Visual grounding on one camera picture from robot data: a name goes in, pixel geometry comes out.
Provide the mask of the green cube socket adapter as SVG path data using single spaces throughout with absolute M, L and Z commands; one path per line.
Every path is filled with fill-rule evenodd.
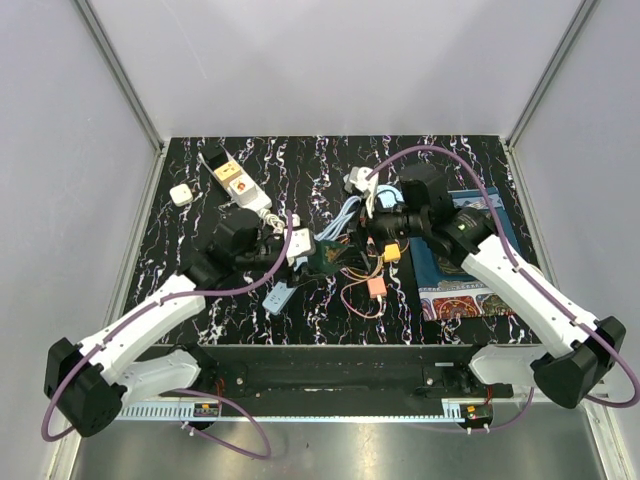
M 315 251 L 308 256 L 307 269 L 312 275 L 333 275 L 348 267 L 350 246 L 333 240 L 316 240 Z

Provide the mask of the light blue power strip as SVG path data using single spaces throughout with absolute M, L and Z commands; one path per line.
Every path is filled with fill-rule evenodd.
M 278 282 L 263 300 L 262 307 L 271 315 L 279 315 L 295 291 L 285 282 Z

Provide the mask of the yellow USB charger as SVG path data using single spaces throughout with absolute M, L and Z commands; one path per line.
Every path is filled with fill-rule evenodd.
M 384 263 L 392 263 L 401 259 L 401 247 L 397 243 L 387 244 L 382 255 Z

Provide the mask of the white multicolour power strip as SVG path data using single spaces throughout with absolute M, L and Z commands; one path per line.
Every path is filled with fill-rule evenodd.
M 197 159 L 237 206 L 256 213 L 271 209 L 269 196 L 224 147 L 205 145 Z

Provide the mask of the white cube socket adapter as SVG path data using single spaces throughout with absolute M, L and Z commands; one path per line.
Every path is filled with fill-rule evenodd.
M 246 197 L 251 193 L 253 189 L 253 181 L 250 177 L 241 175 L 233 179 L 230 182 L 229 187 L 234 195 L 239 197 Z

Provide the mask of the beige travel adapter cube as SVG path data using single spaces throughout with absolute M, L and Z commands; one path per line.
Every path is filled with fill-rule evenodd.
M 227 162 L 214 170 L 214 175 L 220 183 L 230 181 L 239 172 L 239 167 L 234 162 Z

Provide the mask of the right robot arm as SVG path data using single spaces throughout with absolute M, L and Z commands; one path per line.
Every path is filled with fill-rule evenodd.
M 420 238 L 436 255 L 487 286 L 532 328 L 544 350 L 538 355 L 501 354 L 483 347 L 454 371 L 454 384 L 476 396 L 493 383 L 537 387 L 557 405 L 572 409 L 617 364 L 626 328 L 603 319 L 561 294 L 511 246 L 493 204 L 458 207 L 444 176 L 430 165 L 400 173 L 401 201 L 376 205 L 378 176 L 365 181 L 361 228 L 376 246 Z

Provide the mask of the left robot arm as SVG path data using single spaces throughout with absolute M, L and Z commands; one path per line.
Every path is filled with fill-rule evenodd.
M 172 347 L 152 360 L 140 356 L 174 327 L 202 312 L 209 298 L 248 294 L 271 279 L 297 286 L 342 268 L 347 258 L 363 262 L 362 247 L 339 244 L 334 257 L 323 251 L 337 243 L 354 215 L 349 207 L 314 234 L 289 213 L 266 233 L 264 215 L 246 208 L 232 211 L 138 306 L 77 343 L 62 338 L 49 348 L 43 439 L 53 442 L 64 436 L 49 430 L 54 412 L 63 415 L 71 431 L 90 437 L 124 408 L 159 394 L 182 389 L 196 396 L 222 392 L 218 361 L 195 344 Z

